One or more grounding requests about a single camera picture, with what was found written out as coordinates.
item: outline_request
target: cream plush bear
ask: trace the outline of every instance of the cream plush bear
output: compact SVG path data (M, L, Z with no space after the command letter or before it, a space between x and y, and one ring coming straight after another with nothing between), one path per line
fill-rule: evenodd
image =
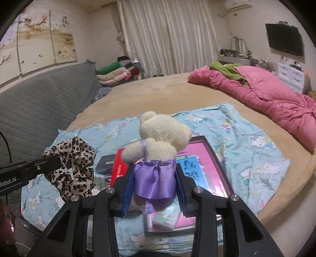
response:
M122 153L122 161L126 164L134 163L142 158L152 160L176 160L177 152L182 151L192 137L192 132L185 124L175 118L145 112L140 117L139 134L146 141L146 156L143 155L141 141L128 145Z
M145 158L134 168L134 201L150 214L172 204L177 152L187 146L192 132L169 115L148 111L140 118L139 134L142 140L128 145L121 158L126 164Z

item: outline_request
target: pink quilt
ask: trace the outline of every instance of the pink quilt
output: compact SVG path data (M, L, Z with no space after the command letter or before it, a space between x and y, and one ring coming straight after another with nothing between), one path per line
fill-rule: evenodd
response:
M316 148L316 101L295 93L272 73L252 66L235 67L249 83L243 86L208 66L194 70L189 82L209 85L268 115L308 150Z

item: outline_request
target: picture frame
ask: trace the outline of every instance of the picture frame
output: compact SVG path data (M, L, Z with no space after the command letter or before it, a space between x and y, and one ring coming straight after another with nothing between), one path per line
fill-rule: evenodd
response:
M216 153L204 136L192 137L187 147L177 154L177 163L181 165L186 176L190 176L195 180L197 186L201 183L201 186L205 188L204 185L206 181L208 184L208 188L206 189L212 194L228 197L234 193ZM155 217L157 214L158 213L144 215L145 235L194 232L195 217L185 218L182 212L179 212L175 227L172 229L170 227L168 228L155 224ZM220 215L217 215L217 222L221 222Z

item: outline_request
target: green towel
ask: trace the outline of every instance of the green towel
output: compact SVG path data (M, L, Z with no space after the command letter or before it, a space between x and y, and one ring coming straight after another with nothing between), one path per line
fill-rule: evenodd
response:
M115 71L121 67L123 67L123 66L119 62L114 62L114 63L110 64L109 66L102 68L101 70L96 70L95 73L97 75L106 75L106 74L108 74L112 71Z
M229 63L229 64L223 65L218 61L213 61L210 65L210 70L217 70L221 74L223 74L226 78L237 80L244 86L249 86L245 77L241 76L240 73L236 69L234 69L235 66L243 66L243 65L239 63L234 63L234 64Z

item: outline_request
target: small box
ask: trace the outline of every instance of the small box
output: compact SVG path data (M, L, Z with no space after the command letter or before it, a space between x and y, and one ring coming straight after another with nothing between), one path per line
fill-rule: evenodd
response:
M95 168L95 171L102 175L111 174L114 165L115 155L116 154L102 156Z
M114 182L117 178L124 176L126 174L128 165L125 164L121 159L121 155L124 149L125 148L120 148L116 153L113 169L112 169L112 177L111 177L110 186L114 185Z

